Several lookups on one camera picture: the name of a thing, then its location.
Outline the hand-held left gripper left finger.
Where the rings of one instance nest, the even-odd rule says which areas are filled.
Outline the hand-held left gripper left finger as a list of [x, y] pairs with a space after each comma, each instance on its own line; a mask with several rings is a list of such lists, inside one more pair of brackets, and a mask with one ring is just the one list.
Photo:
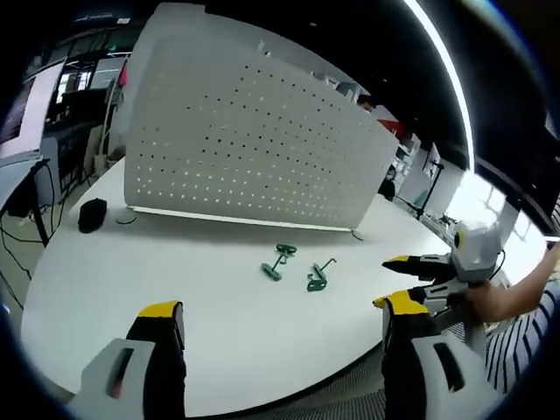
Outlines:
[[178, 300], [142, 309], [82, 370], [67, 404], [75, 419], [184, 419], [184, 308]]

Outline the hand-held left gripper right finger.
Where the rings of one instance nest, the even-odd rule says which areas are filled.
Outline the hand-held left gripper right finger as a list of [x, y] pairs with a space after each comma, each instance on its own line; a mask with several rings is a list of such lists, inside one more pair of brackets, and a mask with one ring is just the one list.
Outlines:
[[381, 373], [387, 419], [487, 419], [503, 400], [483, 353], [441, 332], [407, 291], [381, 299]]

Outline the person's right hand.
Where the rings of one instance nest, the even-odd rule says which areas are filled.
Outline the person's right hand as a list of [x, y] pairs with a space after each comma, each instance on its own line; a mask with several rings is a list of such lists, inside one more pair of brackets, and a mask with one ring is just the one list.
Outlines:
[[465, 292], [465, 299], [472, 306], [478, 319], [484, 323], [500, 322], [503, 315], [502, 300], [506, 290], [490, 282], [477, 283]]

